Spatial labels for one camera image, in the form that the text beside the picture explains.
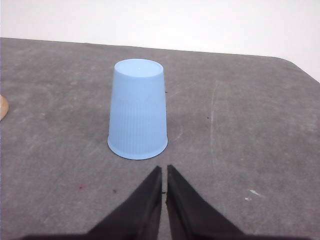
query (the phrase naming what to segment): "table surface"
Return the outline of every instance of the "table surface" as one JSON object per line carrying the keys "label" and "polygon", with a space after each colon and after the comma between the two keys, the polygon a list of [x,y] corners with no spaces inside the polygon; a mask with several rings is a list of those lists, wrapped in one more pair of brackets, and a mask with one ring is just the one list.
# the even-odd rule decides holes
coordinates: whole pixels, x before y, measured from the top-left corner
{"label": "table surface", "polygon": [[[165,70],[169,143],[107,147],[114,64]],[[173,164],[248,234],[320,239],[320,84],[275,57],[1,39],[1,236],[85,233]],[[162,201],[159,240],[171,238]]]}

